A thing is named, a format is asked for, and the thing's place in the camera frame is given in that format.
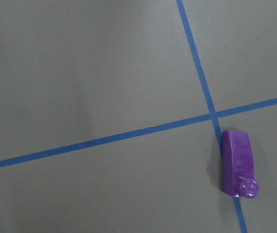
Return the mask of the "purple trapezoid block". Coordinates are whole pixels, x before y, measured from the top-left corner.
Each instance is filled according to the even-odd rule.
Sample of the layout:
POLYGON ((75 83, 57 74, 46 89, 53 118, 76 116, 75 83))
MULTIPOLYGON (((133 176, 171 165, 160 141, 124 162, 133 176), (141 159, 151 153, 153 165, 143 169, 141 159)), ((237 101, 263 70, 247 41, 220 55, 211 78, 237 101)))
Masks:
POLYGON ((260 192, 247 131, 222 133, 222 191, 231 197, 248 199, 255 198, 260 192))

